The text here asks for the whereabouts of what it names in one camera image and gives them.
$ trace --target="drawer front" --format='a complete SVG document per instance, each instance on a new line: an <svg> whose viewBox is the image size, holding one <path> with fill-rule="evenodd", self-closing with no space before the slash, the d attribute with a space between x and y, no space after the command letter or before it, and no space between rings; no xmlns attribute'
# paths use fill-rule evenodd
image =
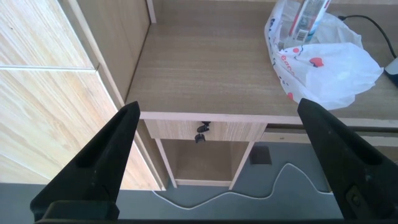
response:
<svg viewBox="0 0 398 224"><path fill-rule="evenodd" d="M150 136L155 139L194 140L200 121L145 120ZM267 124L240 122L211 122L203 134L210 141L257 141Z"/></svg>

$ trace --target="plastic bag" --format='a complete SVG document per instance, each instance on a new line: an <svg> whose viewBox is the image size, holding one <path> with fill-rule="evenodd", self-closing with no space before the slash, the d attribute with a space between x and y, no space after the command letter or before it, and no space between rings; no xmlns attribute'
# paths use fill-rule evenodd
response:
<svg viewBox="0 0 398 224"><path fill-rule="evenodd" d="M280 49L299 3L279 0L264 29L268 52L282 88L299 103L315 101L327 110L352 104L369 90L384 69L363 49L361 36L325 13L308 45Z"/></svg>

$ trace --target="drawer handle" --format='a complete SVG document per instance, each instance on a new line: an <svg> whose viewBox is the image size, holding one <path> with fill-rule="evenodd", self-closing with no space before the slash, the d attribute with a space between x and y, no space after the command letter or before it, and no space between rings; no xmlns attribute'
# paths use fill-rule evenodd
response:
<svg viewBox="0 0 398 224"><path fill-rule="evenodd" d="M205 135L202 133L205 133L210 130L209 125L211 121L202 121L202 123L203 125L197 129L198 134L195 136L196 143L206 141Z"/></svg>
<svg viewBox="0 0 398 224"><path fill-rule="evenodd" d="M195 142L198 143L198 142L201 142L201 141L206 141L205 135L204 134L197 134L195 136Z"/></svg>
<svg viewBox="0 0 398 224"><path fill-rule="evenodd" d="M209 125L210 125L211 121L202 121L202 123L203 123L204 125L200 126L200 127L197 129L197 132L198 132L198 133L204 133L204 132L207 132L207 131L210 130L210 129L209 129Z"/></svg>

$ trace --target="open shelf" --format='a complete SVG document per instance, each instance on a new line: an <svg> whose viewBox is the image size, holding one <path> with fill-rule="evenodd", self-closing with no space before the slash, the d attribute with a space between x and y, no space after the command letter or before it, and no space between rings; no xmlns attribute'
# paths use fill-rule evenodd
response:
<svg viewBox="0 0 398 224"><path fill-rule="evenodd" d="M143 119L150 113L159 116L150 119L166 119L170 113L195 114L195 119L207 113L268 116L275 123L294 117L299 122L298 104L280 86L264 39L273 7L272 2L163 1L127 102L140 103ZM398 5L332 4L329 11L372 17L398 46ZM392 61L386 41L369 21L352 18L346 24L363 35L364 48L380 66ZM397 87L382 75L351 106L332 113L358 126L373 125L364 119L398 126L396 111Z"/></svg>
<svg viewBox="0 0 398 224"><path fill-rule="evenodd" d="M230 187L248 142L161 140L166 166L177 185Z"/></svg>

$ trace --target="black device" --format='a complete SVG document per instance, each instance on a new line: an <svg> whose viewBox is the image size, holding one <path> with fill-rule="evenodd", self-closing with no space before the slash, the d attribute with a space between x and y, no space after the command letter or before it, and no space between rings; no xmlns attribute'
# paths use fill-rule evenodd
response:
<svg viewBox="0 0 398 224"><path fill-rule="evenodd" d="M320 105L302 99L298 114L344 218L397 219L398 166ZM118 220L115 204L139 115L137 102L124 106L51 180L30 204L36 223L149 222Z"/></svg>

